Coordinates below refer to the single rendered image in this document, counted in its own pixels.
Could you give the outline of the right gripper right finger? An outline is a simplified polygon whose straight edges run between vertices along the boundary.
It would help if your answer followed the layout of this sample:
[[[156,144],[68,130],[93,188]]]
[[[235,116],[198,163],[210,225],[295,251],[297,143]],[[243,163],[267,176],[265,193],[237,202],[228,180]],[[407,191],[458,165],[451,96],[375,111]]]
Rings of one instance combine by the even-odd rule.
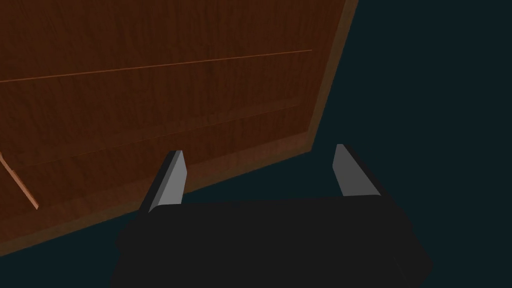
[[[375,174],[371,172],[350,145],[336,145],[332,169],[344,197],[364,195],[390,196]]]

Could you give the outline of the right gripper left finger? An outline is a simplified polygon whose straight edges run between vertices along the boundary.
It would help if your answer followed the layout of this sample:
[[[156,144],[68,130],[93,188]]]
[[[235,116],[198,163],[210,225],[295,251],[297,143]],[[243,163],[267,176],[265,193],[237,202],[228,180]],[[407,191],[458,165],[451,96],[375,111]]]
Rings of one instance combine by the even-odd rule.
[[[187,167],[183,151],[170,151],[159,167],[139,207],[139,213],[148,214],[157,206],[180,204],[186,179]]]

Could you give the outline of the brown wooden cabinet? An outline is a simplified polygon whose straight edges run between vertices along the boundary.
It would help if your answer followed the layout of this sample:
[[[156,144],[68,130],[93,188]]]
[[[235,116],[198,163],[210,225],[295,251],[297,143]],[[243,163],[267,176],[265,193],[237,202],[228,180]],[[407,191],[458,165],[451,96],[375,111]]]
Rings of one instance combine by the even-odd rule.
[[[0,257],[311,150],[359,0],[0,0]]]

